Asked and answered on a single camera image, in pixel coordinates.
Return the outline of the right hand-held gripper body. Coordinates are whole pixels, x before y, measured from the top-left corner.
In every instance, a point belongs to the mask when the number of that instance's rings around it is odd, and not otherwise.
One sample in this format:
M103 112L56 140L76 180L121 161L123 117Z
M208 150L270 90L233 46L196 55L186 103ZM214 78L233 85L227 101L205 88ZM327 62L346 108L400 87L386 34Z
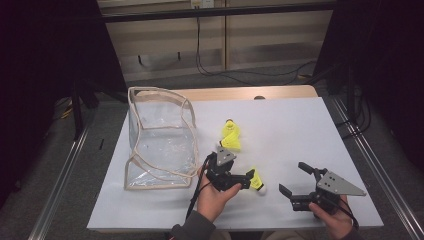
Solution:
M308 195L293 195L289 199L294 211L308 211L313 202L328 214L334 214L341 195L365 196L366 192L327 169L315 168L315 190Z

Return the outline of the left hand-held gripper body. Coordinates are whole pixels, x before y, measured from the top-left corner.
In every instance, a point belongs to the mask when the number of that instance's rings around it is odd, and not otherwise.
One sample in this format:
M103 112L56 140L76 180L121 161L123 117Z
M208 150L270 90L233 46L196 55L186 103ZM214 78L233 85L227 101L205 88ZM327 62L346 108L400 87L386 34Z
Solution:
M207 159L206 177L218 191L226 191L242 182L241 175L233 175L230 172L236 155L228 149L218 146L217 151L212 152Z

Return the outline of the clear plastic bag beige trim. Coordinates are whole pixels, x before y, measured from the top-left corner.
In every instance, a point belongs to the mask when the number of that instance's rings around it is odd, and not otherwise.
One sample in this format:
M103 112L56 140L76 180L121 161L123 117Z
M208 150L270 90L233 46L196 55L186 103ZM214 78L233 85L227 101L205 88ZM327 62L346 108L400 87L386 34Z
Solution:
M183 95L156 87L128 89L130 154L126 190L185 188L199 166L196 117Z

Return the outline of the person's left hand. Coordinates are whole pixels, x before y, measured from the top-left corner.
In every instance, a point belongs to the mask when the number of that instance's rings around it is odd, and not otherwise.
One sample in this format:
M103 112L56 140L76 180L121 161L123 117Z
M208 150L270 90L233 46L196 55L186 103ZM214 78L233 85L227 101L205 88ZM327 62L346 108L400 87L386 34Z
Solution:
M236 184L226 191L218 191L203 173L202 169L198 170L201 191L197 200L197 212L214 222L223 212L226 203L241 190L241 184Z

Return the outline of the person's right hand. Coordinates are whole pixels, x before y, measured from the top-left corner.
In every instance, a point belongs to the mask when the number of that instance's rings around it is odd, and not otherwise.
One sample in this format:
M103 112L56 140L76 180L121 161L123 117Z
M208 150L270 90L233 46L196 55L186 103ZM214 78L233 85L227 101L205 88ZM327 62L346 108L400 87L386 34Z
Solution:
M309 208L325 223L330 240L342 240L354 230L352 219L340 209L330 215L315 203L310 203Z

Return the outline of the white table sheet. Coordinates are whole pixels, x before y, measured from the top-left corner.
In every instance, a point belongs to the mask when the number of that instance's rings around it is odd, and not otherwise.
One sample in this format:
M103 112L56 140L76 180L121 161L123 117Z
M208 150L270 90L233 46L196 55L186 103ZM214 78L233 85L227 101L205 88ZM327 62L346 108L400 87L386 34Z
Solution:
M281 186L295 194L314 191L315 179L299 169L301 162L333 171L357 187L364 185L319 97L196 101L189 116L197 125L201 158L215 149L224 122L234 120L241 128L241 150L232 171L243 174L256 169L267 189L263 195L240 191L216 220L220 230L322 227L312 213L293 211L279 191ZM194 189L125 190L124 167L129 154L129 128L124 126L88 229L103 233L165 231L183 222Z

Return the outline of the black horizontal bar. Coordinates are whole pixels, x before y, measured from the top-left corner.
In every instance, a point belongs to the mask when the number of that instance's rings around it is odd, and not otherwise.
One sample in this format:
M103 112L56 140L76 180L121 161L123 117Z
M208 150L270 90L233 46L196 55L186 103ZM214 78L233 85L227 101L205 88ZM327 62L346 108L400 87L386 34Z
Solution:
M168 19L184 19L184 18L200 18L200 17L222 17L222 16L236 16L236 15L326 11L326 10L333 10L335 7L336 7L335 2L221 7L221 8L208 8L208 9L198 9L198 10L191 9L191 10L169 10L169 11L159 11L159 12L127 13L127 14L105 14L99 17L99 20L104 23L115 23L115 22L151 21L151 20L168 20Z

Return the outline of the dark curtain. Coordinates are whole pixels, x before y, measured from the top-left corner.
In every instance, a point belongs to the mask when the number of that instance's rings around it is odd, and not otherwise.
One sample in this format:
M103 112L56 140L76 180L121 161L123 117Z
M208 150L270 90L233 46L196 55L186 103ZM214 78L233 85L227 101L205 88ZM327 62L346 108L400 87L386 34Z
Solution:
M339 91L354 81L407 159L424 172L424 0L335 0L314 73Z
M98 0L0 0L0 207L35 160L56 101L126 84Z

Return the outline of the aluminium floor rail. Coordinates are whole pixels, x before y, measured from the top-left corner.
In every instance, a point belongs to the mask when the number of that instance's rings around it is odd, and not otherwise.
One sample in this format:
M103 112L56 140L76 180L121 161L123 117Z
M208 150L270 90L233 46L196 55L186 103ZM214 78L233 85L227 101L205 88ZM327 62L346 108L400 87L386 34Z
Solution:
M349 136L352 137L364 156L368 166L373 172L375 178L382 187L389 202L394 208L400 221L404 225L406 231L412 240L424 240L424 229L421 227L416 215L413 213L405 198L401 195L399 190L390 179L383 165L379 161L377 155L372 150L365 136L360 132L359 128L355 126L348 117L347 107L340 98L332 100L340 117L346 121Z
M61 172L28 237L28 240L45 240L52 220L63 197L69 178L73 172L73 168L86 141L87 133L88 128L84 128L78 138L73 142Z

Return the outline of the white wall socket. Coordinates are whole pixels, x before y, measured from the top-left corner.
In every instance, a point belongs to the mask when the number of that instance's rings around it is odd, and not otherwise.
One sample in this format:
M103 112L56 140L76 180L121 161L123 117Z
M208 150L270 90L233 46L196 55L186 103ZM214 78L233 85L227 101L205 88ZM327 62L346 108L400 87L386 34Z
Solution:
M191 7L193 9L203 9L203 8L214 8L214 0L191 0Z

